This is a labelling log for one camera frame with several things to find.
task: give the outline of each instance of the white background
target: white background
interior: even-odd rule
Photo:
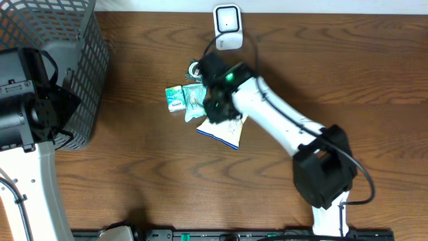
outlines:
[[[212,12],[225,3],[245,13],[428,14],[428,0],[97,0],[96,10]]]

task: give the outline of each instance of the green light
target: green light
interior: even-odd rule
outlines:
[[[233,73],[229,73],[228,75],[226,75],[226,81],[230,82],[233,80]]]

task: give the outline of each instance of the wooden tabletop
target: wooden tabletop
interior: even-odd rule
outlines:
[[[210,13],[96,14],[112,48],[94,138],[58,151],[70,226],[98,229],[129,215],[177,229],[311,226],[292,183],[291,158],[252,120],[239,150],[200,135],[204,118],[170,113],[165,88],[188,84],[190,59],[213,37]],[[377,187],[348,207],[355,228],[426,240],[428,229],[428,17],[243,14],[261,75],[309,118],[348,134]],[[247,40],[231,58],[253,62]],[[368,197],[359,173],[349,200]],[[0,239],[10,231],[0,209]]]

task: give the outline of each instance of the green connector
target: green connector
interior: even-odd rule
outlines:
[[[181,241],[190,241],[190,234],[181,234]]]

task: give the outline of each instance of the perforated basket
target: perforated basket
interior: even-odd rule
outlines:
[[[62,149],[89,143],[104,87],[110,54],[94,7],[95,0],[0,0],[0,50],[46,50],[58,65],[58,85],[82,99],[64,128],[74,139]],[[54,67],[44,62],[51,76]],[[58,134],[56,148],[69,139]]]

